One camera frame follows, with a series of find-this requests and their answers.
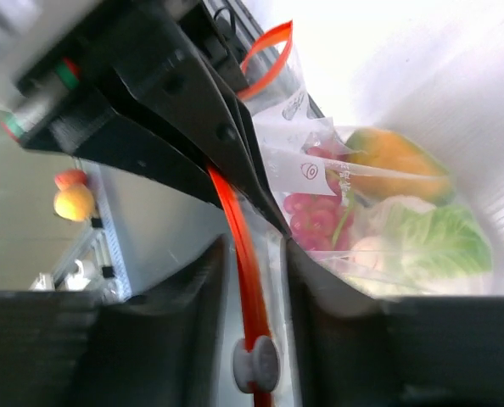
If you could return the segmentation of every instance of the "ziplock bag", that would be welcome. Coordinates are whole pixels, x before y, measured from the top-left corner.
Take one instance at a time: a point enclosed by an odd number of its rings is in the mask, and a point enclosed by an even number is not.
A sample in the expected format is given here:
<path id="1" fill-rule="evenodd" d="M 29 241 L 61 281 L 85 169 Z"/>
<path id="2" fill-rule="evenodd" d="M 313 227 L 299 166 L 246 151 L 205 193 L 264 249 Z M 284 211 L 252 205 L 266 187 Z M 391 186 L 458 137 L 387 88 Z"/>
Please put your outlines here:
<path id="1" fill-rule="evenodd" d="M 280 103 L 265 86 L 255 130 L 303 249 L 372 296 L 490 292 L 490 244 L 442 163 L 397 132 L 309 118 L 302 82 Z"/>

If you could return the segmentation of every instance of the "spiral logo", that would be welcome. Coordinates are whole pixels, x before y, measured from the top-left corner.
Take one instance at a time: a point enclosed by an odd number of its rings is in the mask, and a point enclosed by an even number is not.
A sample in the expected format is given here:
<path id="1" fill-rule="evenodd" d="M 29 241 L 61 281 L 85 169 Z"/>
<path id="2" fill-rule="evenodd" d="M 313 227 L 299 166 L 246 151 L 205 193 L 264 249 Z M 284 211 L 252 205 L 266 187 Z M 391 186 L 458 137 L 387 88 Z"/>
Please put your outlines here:
<path id="1" fill-rule="evenodd" d="M 318 166 L 313 163 L 304 163 L 301 165 L 301 173 L 307 180 L 314 180 L 318 175 Z"/>

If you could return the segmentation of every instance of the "grape stem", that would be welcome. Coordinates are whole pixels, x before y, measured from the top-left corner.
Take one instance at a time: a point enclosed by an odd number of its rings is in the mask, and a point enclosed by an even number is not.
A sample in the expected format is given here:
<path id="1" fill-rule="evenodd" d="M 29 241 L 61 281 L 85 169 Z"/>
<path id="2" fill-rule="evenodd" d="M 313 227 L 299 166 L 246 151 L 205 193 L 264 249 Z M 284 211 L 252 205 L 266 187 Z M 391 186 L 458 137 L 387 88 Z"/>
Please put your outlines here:
<path id="1" fill-rule="evenodd" d="M 352 207 L 354 206 L 354 193 L 352 191 L 348 192 L 348 208 L 344 212 L 344 215 L 342 218 L 340 218 L 339 224 L 337 225 L 337 228 L 333 232 L 333 236 L 331 238 L 331 247 L 334 248 L 335 244 L 337 244 L 337 241 L 339 240 L 339 235 L 340 232 L 343 230 L 344 223 L 348 219 L 348 215 L 350 214 L 350 211 L 352 210 Z"/>

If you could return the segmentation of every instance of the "toy fruit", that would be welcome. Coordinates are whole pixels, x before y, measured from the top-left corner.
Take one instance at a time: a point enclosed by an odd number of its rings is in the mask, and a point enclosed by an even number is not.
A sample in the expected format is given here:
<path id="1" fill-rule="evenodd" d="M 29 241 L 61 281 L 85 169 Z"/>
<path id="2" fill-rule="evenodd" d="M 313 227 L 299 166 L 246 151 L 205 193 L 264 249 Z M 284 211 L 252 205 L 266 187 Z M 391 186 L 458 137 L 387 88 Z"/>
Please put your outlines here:
<path id="1" fill-rule="evenodd" d="M 420 147 L 393 131 L 360 129 L 346 143 L 356 151 L 346 157 L 352 164 L 396 170 L 437 179 L 409 179 L 384 176 L 351 176 L 350 184 L 367 198 L 382 200 L 395 195 L 419 197 L 444 204 L 453 195 L 448 171 Z"/>
<path id="2" fill-rule="evenodd" d="M 60 172 L 54 177 L 54 181 L 56 182 L 56 187 L 60 191 L 70 187 L 75 184 L 86 185 L 88 182 L 88 176 L 86 172 L 82 170 L 66 170 L 64 172 Z"/>
<path id="3" fill-rule="evenodd" d="M 90 190 L 82 185 L 75 184 L 56 194 L 54 210 L 64 219 L 82 222 L 92 215 L 95 201 Z"/>

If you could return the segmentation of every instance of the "gray surface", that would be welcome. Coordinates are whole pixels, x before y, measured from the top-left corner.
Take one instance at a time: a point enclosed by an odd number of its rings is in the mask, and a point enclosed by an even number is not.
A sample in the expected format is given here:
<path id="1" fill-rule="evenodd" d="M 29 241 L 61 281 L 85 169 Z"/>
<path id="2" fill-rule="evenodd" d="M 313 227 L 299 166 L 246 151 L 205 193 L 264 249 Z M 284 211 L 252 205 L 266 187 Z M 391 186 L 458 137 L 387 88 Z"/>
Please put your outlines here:
<path id="1" fill-rule="evenodd" d="M 228 233 L 224 214 L 213 205 L 109 167 L 100 167 L 99 174 L 133 293 L 165 279 L 195 259 L 216 236 Z M 217 405 L 251 405 L 251 396 L 240 393 L 232 378 L 233 346 L 243 337 L 234 258 L 223 320 Z"/>

